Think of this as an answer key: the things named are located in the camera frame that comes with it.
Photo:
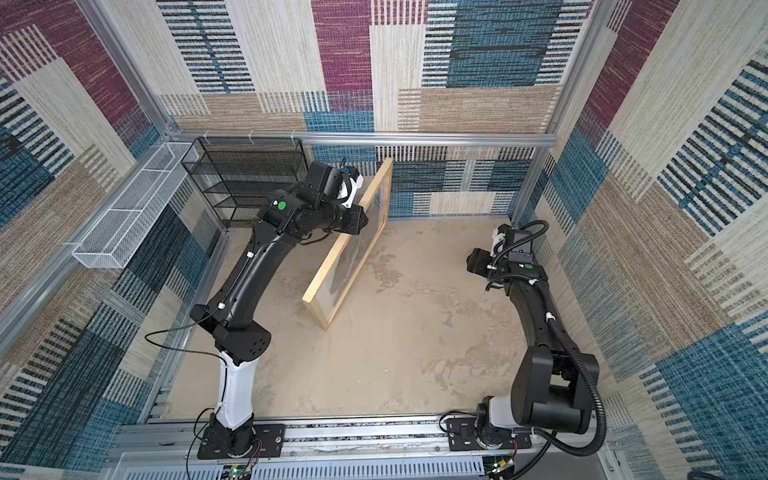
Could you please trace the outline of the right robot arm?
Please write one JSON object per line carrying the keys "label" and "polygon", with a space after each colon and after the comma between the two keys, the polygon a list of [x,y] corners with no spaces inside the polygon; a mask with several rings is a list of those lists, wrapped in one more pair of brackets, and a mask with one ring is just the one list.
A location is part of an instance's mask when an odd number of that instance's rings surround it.
{"label": "right robot arm", "polygon": [[498,226],[490,249],[467,257],[470,273],[488,290],[501,290],[520,319],[527,349],[509,394],[489,396],[477,407],[476,432],[485,448],[499,448],[518,432],[537,435],[564,453],[587,457],[607,437],[600,367],[571,339],[555,306],[549,277],[533,253],[533,242],[549,228],[534,220],[521,227]]}

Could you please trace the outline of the clear acrylic sheet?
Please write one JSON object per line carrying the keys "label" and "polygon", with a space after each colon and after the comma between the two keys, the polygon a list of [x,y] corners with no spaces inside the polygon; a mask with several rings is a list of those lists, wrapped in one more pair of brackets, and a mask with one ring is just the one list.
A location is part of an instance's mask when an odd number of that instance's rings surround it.
{"label": "clear acrylic sheet", "polygon": [[390,181],[384,180],[374,195],[366,215],[368,225],[359,235],[350,236],[333,268],[326,276],[317,300],[324,309],[328,323],[336,316],[351,285],[387,223]]}

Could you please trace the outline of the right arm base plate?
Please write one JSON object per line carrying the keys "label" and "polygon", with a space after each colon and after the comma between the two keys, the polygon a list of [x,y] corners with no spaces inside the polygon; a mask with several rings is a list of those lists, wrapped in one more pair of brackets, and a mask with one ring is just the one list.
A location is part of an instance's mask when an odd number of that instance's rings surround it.
{"label": "right arm base plate", "polygon": [[451,451],[515,450],[532,446],[528,434],[489,426],[474,416],[449,414],[438,421],[438,426],[447,436]]}

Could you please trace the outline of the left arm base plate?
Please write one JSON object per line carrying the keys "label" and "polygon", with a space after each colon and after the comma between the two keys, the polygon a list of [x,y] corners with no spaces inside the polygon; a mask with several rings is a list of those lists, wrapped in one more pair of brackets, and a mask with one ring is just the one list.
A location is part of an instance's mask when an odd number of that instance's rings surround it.
{"label": "left arm base plate", "polygon": [[231,430],[217,420],[203,432],[199,460],[261,459],[281,455],[285,424],[251,424]]}

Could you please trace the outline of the wooden picture frame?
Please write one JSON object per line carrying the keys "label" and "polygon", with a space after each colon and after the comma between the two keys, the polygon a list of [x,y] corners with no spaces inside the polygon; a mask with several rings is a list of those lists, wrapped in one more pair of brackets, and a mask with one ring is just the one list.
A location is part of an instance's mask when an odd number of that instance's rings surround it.
{"label": "wooden picture frame", "polygon": [[394,160],[386,158],[360,200],[369,219],[359,235],[341,234],[319,267],[302,300],[327,330],[386,226]]}

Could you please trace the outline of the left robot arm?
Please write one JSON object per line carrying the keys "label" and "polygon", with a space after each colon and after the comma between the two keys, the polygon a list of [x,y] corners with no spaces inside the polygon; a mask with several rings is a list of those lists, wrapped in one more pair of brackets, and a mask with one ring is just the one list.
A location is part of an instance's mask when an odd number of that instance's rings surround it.
{"label": "left robot arm", "polygon": [[303,180],[267,197],[249,243],[219,291],[192,308],[191,319],[211,335],[220,360],[218,402],[203,435],[200,457],[239,458],[260,443],[251,394],[258,360],[271,334],[255,321],[255,310],[279,266],[314,231],[361,232],[368,218],[355,197],[363,184],[355,167],[311,163]]}

